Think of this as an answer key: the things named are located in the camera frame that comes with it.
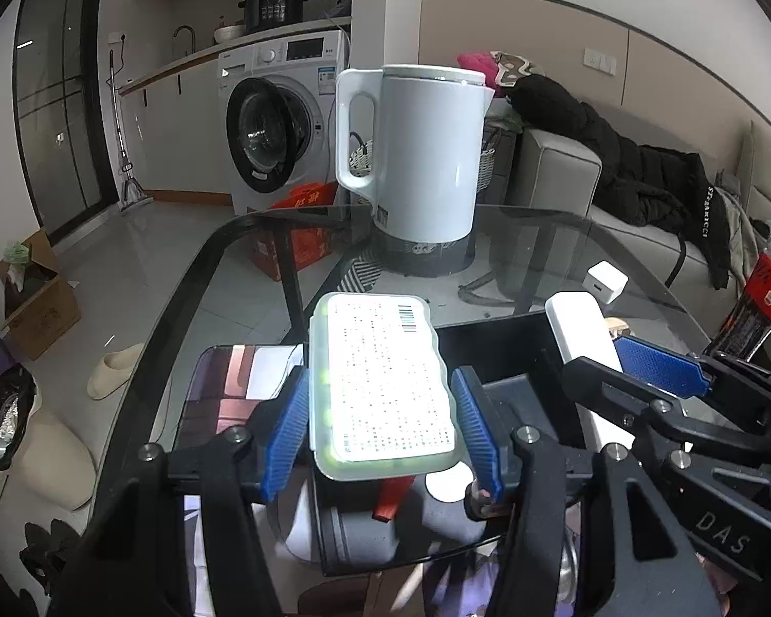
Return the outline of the white rectangular bottle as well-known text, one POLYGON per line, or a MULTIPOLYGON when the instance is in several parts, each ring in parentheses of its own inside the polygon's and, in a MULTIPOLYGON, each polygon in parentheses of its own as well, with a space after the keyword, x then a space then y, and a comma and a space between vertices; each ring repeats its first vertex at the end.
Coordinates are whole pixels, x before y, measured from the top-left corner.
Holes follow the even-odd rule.
MULTIPOLYGON (((621 372, 620 359, 615 352, 609 326, 592 294, 585 291, 561 291, 546 301, 544 312, 564 364, 585 357, 621 372)), ((599 451, 610 443, 621 444, 627 450, 632 447, 634 436, 621 426, 585 407, 578 408, 578 415, 583 438, 592 450, 599 451)))

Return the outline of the red white glue tube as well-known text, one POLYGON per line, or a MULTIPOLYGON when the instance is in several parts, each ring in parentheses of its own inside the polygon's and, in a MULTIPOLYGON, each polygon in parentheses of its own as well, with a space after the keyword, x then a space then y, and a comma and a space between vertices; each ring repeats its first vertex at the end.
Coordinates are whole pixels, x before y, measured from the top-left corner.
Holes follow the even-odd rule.
POLYGON ((390 478, 380 482, 372 518, 380 522, 393 521, 405 493, 411 489, 412 478, 390 478))

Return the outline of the white green pill case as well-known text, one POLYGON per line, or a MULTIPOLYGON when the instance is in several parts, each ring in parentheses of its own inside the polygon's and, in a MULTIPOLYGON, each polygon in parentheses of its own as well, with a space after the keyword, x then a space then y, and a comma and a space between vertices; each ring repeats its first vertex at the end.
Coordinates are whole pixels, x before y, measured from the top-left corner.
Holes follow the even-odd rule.
POLYGON ((335 482, 447 471, 464 455, 447 366, 416 295, 330 293, 309 323, 309 446, 335 482))

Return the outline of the black open cardboard box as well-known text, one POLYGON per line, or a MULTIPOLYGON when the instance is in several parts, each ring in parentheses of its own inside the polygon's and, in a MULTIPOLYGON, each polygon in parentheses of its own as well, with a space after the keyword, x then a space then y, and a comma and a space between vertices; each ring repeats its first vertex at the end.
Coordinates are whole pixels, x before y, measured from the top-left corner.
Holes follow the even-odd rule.
POLYGON ((544 312, 440 329, 313 316, 311 497, 324 574, 409 566, 500 536, 462 504, 485 418, 460 385, 476 377, 508 429, 529 424, 579 447, 561 365, 544 312))

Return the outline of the white power adapter cube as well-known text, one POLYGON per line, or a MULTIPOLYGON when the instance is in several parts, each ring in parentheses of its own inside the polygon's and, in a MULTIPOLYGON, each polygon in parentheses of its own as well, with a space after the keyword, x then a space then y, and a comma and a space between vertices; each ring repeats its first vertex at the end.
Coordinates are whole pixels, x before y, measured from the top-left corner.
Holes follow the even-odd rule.
POLYGON ((583 287, 600 302, 613 304, 628 284, 628 276, 610 262, 601 261, 589 267, 583 279, 583 287))

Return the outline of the black jacket on sofa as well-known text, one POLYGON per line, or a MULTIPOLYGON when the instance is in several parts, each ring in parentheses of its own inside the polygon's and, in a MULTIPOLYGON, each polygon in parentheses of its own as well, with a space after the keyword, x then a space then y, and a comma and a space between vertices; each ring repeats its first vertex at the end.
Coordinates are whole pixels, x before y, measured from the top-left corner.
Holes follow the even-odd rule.
POLYGON ((507 99, 523 123, 573 139, 601 161, 593 204, 621 222, 652 226, 699 248, 716 290, 728 285, 727 210, 696 153, 639 145, 619 134, 588 102, 558 82, 529 75, 507 99))

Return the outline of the beige slipper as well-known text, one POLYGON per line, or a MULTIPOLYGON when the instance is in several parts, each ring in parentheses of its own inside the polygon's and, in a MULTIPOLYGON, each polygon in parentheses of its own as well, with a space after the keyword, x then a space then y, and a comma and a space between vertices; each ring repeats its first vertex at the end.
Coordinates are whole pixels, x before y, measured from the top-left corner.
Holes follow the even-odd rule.
POLYGON ((88 397, 94 401, 101 401, 125 386, 131 380, 143 350, 144 344, 139 342, 125 350, 107 352, 88 378, 86 386, 88 397))

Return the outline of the black trash bag bin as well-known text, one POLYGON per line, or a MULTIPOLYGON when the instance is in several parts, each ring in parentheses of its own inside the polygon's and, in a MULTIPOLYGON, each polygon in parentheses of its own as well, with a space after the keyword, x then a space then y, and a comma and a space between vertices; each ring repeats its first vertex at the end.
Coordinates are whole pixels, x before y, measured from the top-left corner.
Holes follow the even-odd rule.
POLYGON ((16 364, 0 376, 0 472, 11 468, 25 438, 37 397, 37 383, 25 366, 16 364))

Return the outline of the grey sofa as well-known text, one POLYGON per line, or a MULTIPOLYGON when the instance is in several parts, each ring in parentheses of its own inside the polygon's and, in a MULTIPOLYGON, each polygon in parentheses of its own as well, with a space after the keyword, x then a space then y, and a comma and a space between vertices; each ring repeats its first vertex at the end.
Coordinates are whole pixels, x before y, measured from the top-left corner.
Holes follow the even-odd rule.
POLYGON ((713 336, 751 276, 771 220, 740 183, 706 177, 695 152, 645 145, 607 121, 522 118, 507 202, 592 220, 632 252, 713 336))

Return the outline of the brown cardboard box on floor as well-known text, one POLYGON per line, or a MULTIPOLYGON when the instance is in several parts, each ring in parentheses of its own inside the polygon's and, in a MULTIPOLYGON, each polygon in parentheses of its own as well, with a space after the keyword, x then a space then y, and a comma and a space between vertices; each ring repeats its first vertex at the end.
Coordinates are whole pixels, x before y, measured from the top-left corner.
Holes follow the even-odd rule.
POLYGON ((31 361, 82 319, 75 291, 59 270, 44 228, 4 249, 0 280, 4 286, 2 327, 31 361))

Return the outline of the white electric kettle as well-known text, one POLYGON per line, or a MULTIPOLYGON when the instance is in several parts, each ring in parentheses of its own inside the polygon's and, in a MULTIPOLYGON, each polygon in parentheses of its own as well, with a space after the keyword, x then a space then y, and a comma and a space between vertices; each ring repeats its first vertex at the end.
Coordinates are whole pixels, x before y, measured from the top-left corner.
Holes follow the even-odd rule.
POLYGON ((494 90, 481 72, 422 64, 348 68, 335 84, 335 178, 372 214, 372 251, 388 270, 449 276, 473 259, 485 117, 494 90), (351 106, 373 104, 373 156, 351 171, 351 106))

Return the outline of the red cardboard box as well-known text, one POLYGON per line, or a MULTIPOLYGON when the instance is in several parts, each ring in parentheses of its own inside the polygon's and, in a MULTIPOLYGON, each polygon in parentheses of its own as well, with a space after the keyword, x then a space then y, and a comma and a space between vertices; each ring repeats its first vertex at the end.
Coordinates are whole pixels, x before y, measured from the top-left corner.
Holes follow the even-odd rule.
MULTIPOLYGON (((309 183, 291 188, 284 199, 272 205, 273 209, 302 209, 331 206, 337 195, 338 184, 309 183)), ((330 255, 330 235, 324 227, 296 227, 291 230, 291 245, 295 269, 302 270, 330 255)), ((271 280, 280 281, 277 248, 270 231, 259 232, 249 238, 249 255, 253 265, 271 280)))

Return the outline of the black framed glass door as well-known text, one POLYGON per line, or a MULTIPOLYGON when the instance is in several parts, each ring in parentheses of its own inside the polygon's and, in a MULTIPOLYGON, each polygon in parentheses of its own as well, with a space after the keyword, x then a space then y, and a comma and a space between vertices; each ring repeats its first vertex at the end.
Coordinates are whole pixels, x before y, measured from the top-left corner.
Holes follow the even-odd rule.
POLYGON ((101 114, 100 0, 20 0, 15 127, 31 206, 53 244, 117 203, 101 114))

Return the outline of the white front-load washing machine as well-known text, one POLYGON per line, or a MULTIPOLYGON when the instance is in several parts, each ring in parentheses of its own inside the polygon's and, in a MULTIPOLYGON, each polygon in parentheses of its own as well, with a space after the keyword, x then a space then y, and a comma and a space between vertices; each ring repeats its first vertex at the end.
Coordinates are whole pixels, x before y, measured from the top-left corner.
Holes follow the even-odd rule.
POLYGON ((337 27, 218 56, 225 171, 236 214, 307 199, 334 204, 335 80, 347 60, 346 31, 337 27))

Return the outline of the wall light switch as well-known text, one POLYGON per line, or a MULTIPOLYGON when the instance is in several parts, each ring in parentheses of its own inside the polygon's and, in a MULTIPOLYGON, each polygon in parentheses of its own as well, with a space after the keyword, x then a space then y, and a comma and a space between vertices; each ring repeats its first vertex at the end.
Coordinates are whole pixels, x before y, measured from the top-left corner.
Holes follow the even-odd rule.
POLYGON ((610 75, 610 77, 617 75, 617 59, 614 56, 606 55, 590 47, 583 49, 582 64, 592 70, 610 75))

